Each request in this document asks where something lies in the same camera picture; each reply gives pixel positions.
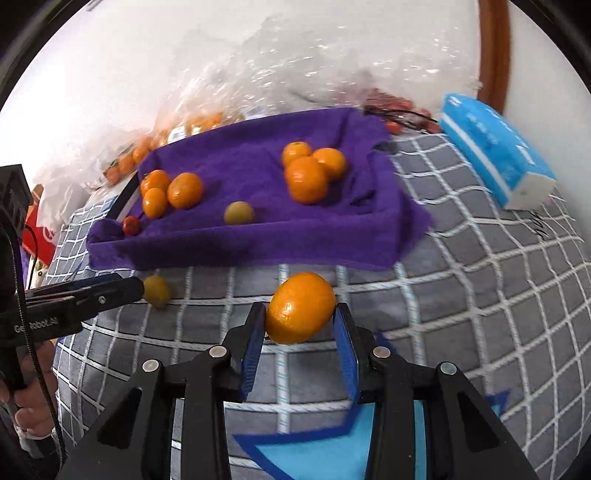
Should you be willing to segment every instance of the black cord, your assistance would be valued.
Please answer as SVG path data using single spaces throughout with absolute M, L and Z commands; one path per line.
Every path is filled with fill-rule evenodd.
M 12 255 L 12 267 L 14 270 L 14 281 L 15 286 L 17 289 L 17 303 L 18 303 L 18 313 L 21 316 L 21 326 L 22 331 L 25 335 L 25 343 L 27 344 L 27 351 L 31 360 L 33 362 L 33 370 L 35 371 L 35 375 L 39 381 L 39 386 L 41 387 L 41 392 L 43 392 L 43 397 L 45 398 L 45 402 L 47 403 L 47 408 L 49 408 L 49 413 L 51 415 L 51 419 L 53 421 L 53 426 L 56 428 L 56 435 L 57 435 L 57 454 L 60 458 L 60 470 L 66 461 L 66 447 L 64 443 L 64 436 L 61 431 L 60 422 L 57 418 L 56 408 L 51 401 L 51 395 L 49 393 L 49 389 L 47 388 L 47 383 L 45 382 L 45 377 L 43 376 L 43 371 L 41 370 L 41 365 L 39 364 L 39 357 L 37 356 L 37 350 L 35 349 L 35 344 L 33 343 L 33 332 L 31 331 L 31 326 L 29 322 L 25 319 L 23 305 L 26 306 L 26 299 L 25 299 L 25 292 L 24 289 L 18 288 L 18 278 L 19 275 L 22 276 L 22 268 L 20 265 L 17 265 L 17 259 L 15 257 L 15 251 L 19 248 L 16 239 L 12 238 L 7 230 L 4 228 L 3 225 L 2 231 L 4 235 L 8 238 L 8 242 L 11 245 L 11 255 Z
M 25 224 L 25 229 L 31 232 L 33 241 L 35 242 L 35 260 L 33 261 L 33 267 L 31 269 L 31 274 L 29 275 L 29 285 L 27 286 L 27 290 L 30 290 L 31 285 L 33 284 L 33 274 L 35 273 L 35 267 L 37 266 L 37 258 L 39 256 L 39 244 L 37 243 L 37 236 L 35 235 L 35 231 L 32 229 L 32 227 Z
M 400 118 L 396 115 L 393 115 L 394 113 L 398 113 L 398 114 L 404 114 L 404 115 L 415 115 L 418 116 L 424 120 L 429 120 L 430 122 L 433 122 L 434 124 L 438 124 L 439 122 L 437 122 L 437 120 L 435 120 L 434 118 L 431 118 L 428 115 L 423 115 L 422 113 L 418 113 L 418 112 L 413 112 L 412 110 L 403 110 L 403 109 L 385 109 L 385 108 L 380 108 L 377 106 L 372 106 L 372 105 L 366 105 L 365 106 L 365 113 L 366 114 L 371 114 L 371 115 L 377 115 L 377 116 L 381 116 L 387 120 L 391 120 L 392 122 L 396 122 L 396 121 L 400 121 Z

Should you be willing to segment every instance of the fruit on towel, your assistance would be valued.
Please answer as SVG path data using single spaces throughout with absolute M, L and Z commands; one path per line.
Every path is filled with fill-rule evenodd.
M 163 308 L 172 298 L 170 288 L 160 275 L 144 280 L 144 300 L 157 309 Z
M 139 190 L 143 197 L 149 189 L 160 189 L 166 192 L 168 185 L 170 185 L 168 173 L 164 170 L 153 170 L 139 184 Z
M 252 223 L 254 217 L 255 211 L 247 202 L 233 202 L 226 208 L 223 221 L 227 225 L 244 225 Z
M 132 154 L 128 153 L 127 155 L 120 157 L 117 165 L 119 166 L 121 177 L 129 175 L 135 169 L 135 162 Z
M 191 172 L 181 173 L 168 186 L 168 202 L 174 208 L 186 210 L 201 201 L 203 192 L 203 182 L 197 175 Z
M 137 235 L 142 231 L 142 225 L 139 218 L 129 215 L 121 222 L 121 229 L 125 235 Z
M 283 166 L 287 167 L 296 158 L 309 157 L 312 155 L 312 149 L 306 142 L 292 142 L 283 149 Z
M 333 289 L 324 278 L 311 272 L 298 273 L 273 295 L 265 329 L 277 343 L 303 342 L 322 330 L 335 305 Z
M 121 173 L 119 167 L 114 166 L 105 170 L 105 178 L 109 182 L 109 185 L 116 185 L 121 180 Z
M 144 195 L 142 208 L 146 217 L 156 219 L 162 217 L 166 212 L 168 203 L 166 201 L 166 194 L 160 189 L 149 189 Z
M 329 181 L 338 180 L 349 168 L 345 156 L 335 148 L 319 148 L 312 156 L 322 165 Z
M 285 180 L 291 197 L 304 205 L 321 201 L 329 191 L 325 170 L 314 157 L 292 161 L 285 169 Z

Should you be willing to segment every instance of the green lime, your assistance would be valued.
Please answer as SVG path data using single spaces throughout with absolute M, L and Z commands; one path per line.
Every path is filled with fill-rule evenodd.
M 247 202 L 234 202 L 226 208 L 223 221 L 227 225 L 244 225 L 245 223 L 252 223 L 254 217 L 255 211 Z
M 171 298 L 170 288 L 160 275 L 152 275 L 144 280 L 144 299 L 150 305 L 161 309 Z

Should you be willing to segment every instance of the plastic bag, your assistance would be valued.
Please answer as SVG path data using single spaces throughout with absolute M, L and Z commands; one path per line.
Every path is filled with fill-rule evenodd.
M 173 61 L 173 85 L 158 111 L 151 149 L 242 119 L 233 108 L 228 69 L 234 45 L 190 32 Z
M 247 118 L 361 106 L 373 87 L 350 29 L 310 19 L 267 19 L 232 62 L 237 105 Z
M 59 232 L 78 208 L 84 206 L 90 193 L 72 177 L 69 167 L 53 167 L 44 179 L 44 190 L 39 201 L 37 226 Z M 52 242 L 57 243 L 58 235 Z
M 70 144 L 35 175 L 35 183 L 44 186 L 37 226 L 59 232 L 92 190 L 128 178 L 150 152 L 150 142 L 144 131 L 107 128 L 83 145 Z
M 268 18 L 233 50 L 192 32 L 179 48 L 176 81 L 158 114 L 152 148 L 243 119 L 375 105 L 376 98 L 404 100 L 422 116 L 400 122 L 435 131 L 425 117 L 440 109 L 445 94 L 478 90 L 477 62 L 459 48 L 465 38 L 453 26 L 456 3 L 442 7 L 442 22 L 425 17 L 433 8 L 425 0 L 412 2 L 410 18 L 400 6 L 382 15 L 371 0 L 363 8 L 298 7 L 291 15 Z M 427 19 L 431 33 L 424 27 Z M 419 35 L 409 37 L 413 31 Z

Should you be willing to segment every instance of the blue gripper pad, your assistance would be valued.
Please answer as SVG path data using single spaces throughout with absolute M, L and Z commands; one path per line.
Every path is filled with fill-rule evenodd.
M 340 367 L 343 372 L 343 382 L 349 393 L 349 398 L 355 402 L 359 399 L 359 362 L 353 350 L 353 344 L 345 326 L 345 318 L 339 306 L 335 310 L 333 333 L 335 335 L 336 349 L 339 353 Z
M 251 336 L 248 339 L 248 346 L 246 353 L 242 359 L 242 381 L 240 384 L 240 391 L 244 400 L 252 391 L 255 384 L 256 368 L 261 357 L 262 343 L 265 340 L 265 316 L 258 315 L 255 319 L 255 326 L 252 330 Z

